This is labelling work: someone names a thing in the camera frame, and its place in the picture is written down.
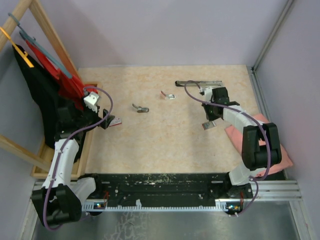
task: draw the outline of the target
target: floor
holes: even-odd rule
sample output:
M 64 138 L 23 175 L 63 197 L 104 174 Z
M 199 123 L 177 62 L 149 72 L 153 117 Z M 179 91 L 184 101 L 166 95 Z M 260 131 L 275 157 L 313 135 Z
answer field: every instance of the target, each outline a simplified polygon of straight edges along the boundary
M 114 102 L 112 114 L 122 119 L 121 125 L 94 130 L 86 173 L 225 173 L 241 161 L 225 133 L 229 124 L 217 121 L 205 131 L 203 107 L 175 81 L 220 80 L 231 101 L 256 114 L 245 65 L 81 68 L 79 74 L 84 82 L 102 82 Z M 176 99 L 165 100 L 160 91 Z M 197 87 L 189 91 L 202 97 Z M 132 104 L 150 111 L 137 113 Z M 108 98 L 100 105 L 108 110 Z
M 255 202 L 239 218 L 223 212 L 104 212 L 32 240 L 298 240 L 288 202 Z

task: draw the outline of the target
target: wooden rod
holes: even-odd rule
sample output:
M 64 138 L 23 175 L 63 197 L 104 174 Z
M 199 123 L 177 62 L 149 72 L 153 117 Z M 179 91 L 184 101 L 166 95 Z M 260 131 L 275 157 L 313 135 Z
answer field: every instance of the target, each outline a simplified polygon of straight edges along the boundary
M 32 1 L 33 0 L 20 0 L 19 3 L 15 6 L 14 10 L 12 11 L 12 15 L 20 21 Z M 11 36 L 16 26 L 17 24 L 15 20 L 13 20 L 12 17 L 8 16 L 2 28 Z M 2 33 L 2 31 L 0 31 L 0 52 L 4 48 L 7 40 L 8 38 Z
M 74 65 L 73 61 L 70 58 L 69 53 L 67 52 L 65 46 L 60 40 L 41 2 L 39 0 L 33 0 L 29 6 L 29 9 L 33 14 L 35 20 L 38 22 L 39 26 L 42 28 L 42 31 L 48 38 L 49 42 L 51 43 L 53 49 L 55 50 L 56 54 L 59 56 L 65 68 L 71 74 L 81 79 L 78 74 L 76 66 Z
M 0 135 L 0 148 L 3 148 L 4 150 L 47 172 L 49 172 L 50 170 L 50 162 L 43 161 L 42 158 L 38 157 L 32 152 L 29 152 L 27 149 L 23 148 L 22 146 L 19 146 L 14 141 L 11 141 L 10 139 L 2 135 Z

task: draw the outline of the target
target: red cloth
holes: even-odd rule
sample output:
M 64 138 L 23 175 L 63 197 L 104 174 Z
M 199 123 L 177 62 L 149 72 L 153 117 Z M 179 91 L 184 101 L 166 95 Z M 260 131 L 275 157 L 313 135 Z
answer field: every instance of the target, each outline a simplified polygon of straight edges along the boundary
M 256 120 L 262 121 L 264 123 L 269 123 L 268 119 L 265 118 L 261 113 L 253 116 Z M 234 126 L 229 126 L 225 129 L 226 134 L 228 135 L 229 139 L 231 140 L 233 146 L 235 149 L 241 154 L 242 151 L 242 133 L 239 132 Z M 260 140 L 259 145 L 265 145 L 265 141 Z M 287 151 L 285 148 L 280 145 L 281 148 L 281 155 L 282 155 L 282 160 L 279 164 L 275 164 L 272 167 L 270 167 L 269 170 L 269 175 L 270 174 L 275 174 L 285 168 L 293 166 L 293 163 L 291 159 L 288 156 Z M 265 170 L 259 172 L 256 177 L 262 177 L 265 174 Z
M 90 84 L 83 84 L 82 81 L 77 77 L 72 75 L 72 78 L 68 78 L 59 68 L 56 69 L 55 66 L 47 59 L 47 57 L 39 51 L 30 42 L 25 40 L 29 48 L 34 52 L 35 56 L 38 58 L 43 67 L 54 77 L 57 83 L 60 85 L 59 95 L 73 100 L 75 105 L 83 110 L 84 97 L 84 87 L 91 86 Z M 95 89 L 87 89 L 88 91 L 97 92 Z

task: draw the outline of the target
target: gray floor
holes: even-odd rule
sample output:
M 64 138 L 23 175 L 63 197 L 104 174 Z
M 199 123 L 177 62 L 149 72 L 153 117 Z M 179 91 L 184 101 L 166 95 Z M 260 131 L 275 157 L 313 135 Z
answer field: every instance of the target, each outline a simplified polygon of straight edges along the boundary
M 255 202 L 239 218 L 223 212 L 104 212 L 33 240 L 298 240 L 289 203 Z

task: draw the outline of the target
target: yellow hanger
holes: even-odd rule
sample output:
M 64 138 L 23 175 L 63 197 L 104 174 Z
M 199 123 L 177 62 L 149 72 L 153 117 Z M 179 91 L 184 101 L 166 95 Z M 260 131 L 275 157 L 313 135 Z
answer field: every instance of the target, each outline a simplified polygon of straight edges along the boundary
M 25 51 L 24 53 L 20 50 L 20 48 L 12 41 L 10 35 L 2 28 L 0 27 L 0 30 L 3 32 L 3 34 L 9 39 L 12 46 L 15 48 L 15 50 L 20 54 L 20 56 L 23 58 L 23 60 L 28 64 L 29 68 L 34 68 L 35 66 L 30 62 L 30 60 L 27 58 L 28 53 Z

